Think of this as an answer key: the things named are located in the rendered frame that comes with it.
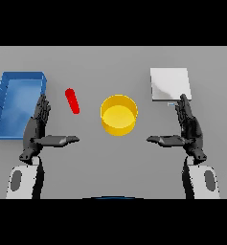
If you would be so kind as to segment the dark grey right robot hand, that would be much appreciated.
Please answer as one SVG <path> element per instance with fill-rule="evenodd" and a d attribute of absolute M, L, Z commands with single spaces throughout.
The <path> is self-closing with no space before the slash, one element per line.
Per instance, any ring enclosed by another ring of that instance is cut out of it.
<path fill-rule="evenodd" d="M 203 133 L 185 94 L 180 96 L 180 100 L 175 105 L 175 111 L 181 133 L 172 136 L 149 136 L 147 141 L 161 147 L 181 146 L 188 156 L 193 157 L 196 165 L 205 162 L 207 156 L 203 151 Z"/>

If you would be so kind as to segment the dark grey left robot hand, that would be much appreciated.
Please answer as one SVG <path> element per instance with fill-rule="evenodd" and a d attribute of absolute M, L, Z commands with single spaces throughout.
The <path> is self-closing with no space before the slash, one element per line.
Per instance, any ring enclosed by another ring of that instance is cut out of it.
<path fill-rule="evenodd" d="M 44 146 L 65 147 L 79 141 L 77 136 L 45 135 L 50 110 L 51 106 L 46 96 L 41 94 L 23 134 L 23 152 L 19 160 L 27 165 L 33 163 L 33 157 L 38 156 Z"/>

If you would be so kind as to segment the red beaker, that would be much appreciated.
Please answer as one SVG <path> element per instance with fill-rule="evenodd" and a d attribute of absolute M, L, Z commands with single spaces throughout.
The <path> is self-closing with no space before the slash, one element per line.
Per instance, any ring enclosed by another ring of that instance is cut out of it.
<path fill-rule="evenodd" d="M 79 110 L 79 103 L 77 100 L 77 96 L 75 90 L 73 88 L 68 88 L 65 90 L 65 97 L 70 105 L 70 108 L 74 114 L 78 114 Z"/>

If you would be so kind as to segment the pale square measuring scale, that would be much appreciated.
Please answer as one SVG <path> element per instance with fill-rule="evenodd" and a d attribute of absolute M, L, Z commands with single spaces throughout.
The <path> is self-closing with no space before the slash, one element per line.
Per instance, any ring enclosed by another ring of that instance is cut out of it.
<path fill-rule="evenodd" d="M 178 101 L 182 94 L 192 100 L 187 68 L 151 68 L 150 86 L 153 101 Z"/>

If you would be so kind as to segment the yellow bowl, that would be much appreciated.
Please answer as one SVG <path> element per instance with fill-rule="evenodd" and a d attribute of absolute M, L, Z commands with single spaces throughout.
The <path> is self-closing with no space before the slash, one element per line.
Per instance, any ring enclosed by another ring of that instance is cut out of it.
<path fill-rule="evenodd" d="M 104 100 L 100 115 L 103 129 L 112 136 L 120 137 L 133 130 L 138 107 L 132 98 L 117 94 Z"/>

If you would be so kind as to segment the blue tray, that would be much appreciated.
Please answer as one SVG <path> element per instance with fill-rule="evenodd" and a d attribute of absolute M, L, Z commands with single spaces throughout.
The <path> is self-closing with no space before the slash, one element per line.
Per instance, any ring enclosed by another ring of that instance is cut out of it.
<path fill-rule="evenodd" d="M 0 79 L 0 140 L 22 140 L 41 94 L 46 93 L 43 72 L 3 72 Z"/>

